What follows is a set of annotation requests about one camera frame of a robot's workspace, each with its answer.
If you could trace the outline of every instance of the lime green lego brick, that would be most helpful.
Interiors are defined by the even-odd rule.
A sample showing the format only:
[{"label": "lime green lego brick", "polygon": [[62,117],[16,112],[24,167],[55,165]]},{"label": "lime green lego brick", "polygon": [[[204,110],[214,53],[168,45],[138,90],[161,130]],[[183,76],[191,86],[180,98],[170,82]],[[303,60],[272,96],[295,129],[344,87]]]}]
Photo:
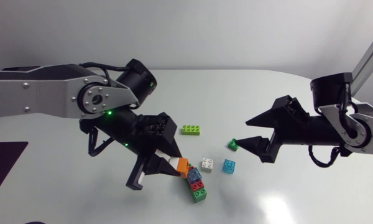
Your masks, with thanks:
[{"label": "lime green lego brick", "polygon": [[237,151],[239,149],[239,146],[235,143],[236,139],[232,139],[232,141],[229,142],[228,148],[232,149],[233,151]]},{"label": "lime green lego brick", "polygon": [[182,134],[200,135],[200,126],[199,125],[184,125],[182,126]]},{"label": "lime green lego brick", "polygon": [[207,191],[205,188],[202,188],[200,190],[193,192],[193,195],[192,195],[195,203],[203,201],[204,199],[206,199],[206,196],[207,196]]},{"label": "lime green lego brick", "polygon": [[202,200],[206,199],[207,191],[204,187],[194,192],[191,186],[189,185],[188,181],[185,181],[185,183],[195,203],[201,202]]}]

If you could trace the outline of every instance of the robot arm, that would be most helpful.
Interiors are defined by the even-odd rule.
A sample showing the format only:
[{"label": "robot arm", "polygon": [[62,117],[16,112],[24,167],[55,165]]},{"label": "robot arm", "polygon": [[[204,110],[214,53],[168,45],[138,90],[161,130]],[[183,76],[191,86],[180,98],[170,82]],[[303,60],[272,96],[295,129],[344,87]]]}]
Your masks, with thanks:
[{"label": "robot arm", "polygon": [[[271,163],[283,144],[308,145],[310,157],[321,167],[333,164],[338,154],[373,154],[373,106],[351,101],[351,82],[351,73],[311,82],[315,111],[320,116],[310,116],[296,98],[276,99],[270,110],[246,122],[249,126],[274,128],[271,139],[257,136],[237,140],[236,144],[259,156],[262,162]],[[353,114],[347,114],[349,105],[354,108]],[[329,163],[316,160],[312,153],[314,145],[336,146]]]},{"label": "robot arm", "polygon": [[[88,67],[98,67],[106,76],[99,76]],[[112,80],[107,70],[124,73]],[[174,140],[177,125],[171,117],[165,113],[144,116],[132,112],[156,86],[153,74],[135,59],[126,68],[97,63],[6,68],[0,71],[0,117],[44,113],[81,118],[80,129],[90,136],[89,155],[97,156],[113,141],[137,154],[126,185],[140,190],[144,175],[180,175],[161,156],[182,156]],[[96,148],[99,129],[110,138]]]}]

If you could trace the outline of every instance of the white table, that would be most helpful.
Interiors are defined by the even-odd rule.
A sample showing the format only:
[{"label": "white table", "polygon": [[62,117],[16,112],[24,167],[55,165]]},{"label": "white table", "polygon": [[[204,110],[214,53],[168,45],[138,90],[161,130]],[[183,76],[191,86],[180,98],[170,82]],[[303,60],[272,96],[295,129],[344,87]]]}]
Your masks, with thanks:
[{"label": "white table", "polygon": [[[206,200],[193,203],[182,179],[162,174],[132,191],[125,186],[136,161],[131,151],[114,142],[90,157],[77,119],[29,114],[0,118],[0,141],[29,141],[0,188],[0,224],[373,223],[373,156],[339,157],[322,169],[306,146],[282,146],[275,164],[226,147],[232,138],[270,137],[272,129],[244,122],[278,97],[297,97],[314,114],[309,79],[264,70],[152,73],[158,87],[137,113],[165,111],[179,128],[201,126],[200,136],[175,139],[193,165],[214,159],[212,173],[201,172]],[[330,150],[314,147],[324,161]],[[232,175],[221,171],[225,159],[236,162]]]}]

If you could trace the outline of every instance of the lego brick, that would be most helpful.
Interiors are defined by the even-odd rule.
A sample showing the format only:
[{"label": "lego brick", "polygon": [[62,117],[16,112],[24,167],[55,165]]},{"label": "lego brick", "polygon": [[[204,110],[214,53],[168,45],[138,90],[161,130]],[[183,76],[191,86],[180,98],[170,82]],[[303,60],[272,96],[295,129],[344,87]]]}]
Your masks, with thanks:
[{"label": "lego brick", "polygon": [[186,180],[190,185],[201,180],[201,175],[196,167],[188,171]]},{"label": "lego brick", "polygon": [[202,200],[206,199],[207,191],[204,187],[199,190],[192,191],[192,188],[189,186],[188,182],[186,182],[186,185],[195,203],[201,202]]},{"label": "lego brick", "polygon": [[205,188],[202,188],[200,190],[195,191],[192,197],[195,203],[198,203],[206,199],[206,196],[207,196],[207,191]]},{"label": "lego brick", "polygon": [[235,143],[236,139],[232,139],[229,143],[228,143],[228,148],[232,149],[233,151],[237,151],[237,149],[239,149],[239,146]]},{"label": "lego brick", "polygon": [[184,125],[182,126],[182,134],[184,135],[200,135],[200,126]]},{"label": "lego brick", "polygon": [[213,170],[213,160],[203,158],[201,162],[201,170],[211,172]]},{"label": "lego brick", "polygon": [[181,174],[182,178],[186,178],[188,175],[189,170],[189,162],[188,159],[180,158],[177,165],[177,172]]},{"label": "lego brick", "polygon": [[235,171],[235,162],[226,159],[224,161],[223,172],[227,174],[233,174],[234,171]]},{"label": "lego brick", "polygon": [[205,185],[203,184],[203,182],[201,180],[199,180],[198,182],[195,182],[194,184],[191,185],[191,189],[194,192],[203,188],[203,187],[205,187]]}]

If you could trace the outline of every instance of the blue lego brick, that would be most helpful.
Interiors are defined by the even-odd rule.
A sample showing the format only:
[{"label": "blue lego brick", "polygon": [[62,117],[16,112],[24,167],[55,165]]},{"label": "blue lego brick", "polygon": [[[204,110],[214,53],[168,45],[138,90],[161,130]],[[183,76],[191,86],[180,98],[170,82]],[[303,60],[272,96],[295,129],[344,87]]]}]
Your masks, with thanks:
[{"label": "blue lego brick", "polygon": [[186,180],[190,185],[201,180],[201,175],[196,167],[188,171],[188,176],[186,177]]},{"label": "blue lego brick", "polygon": [[235,162],[226,159],[224,161],[223,172],[227,174],[233,174],[234,170],[235,170]]}]

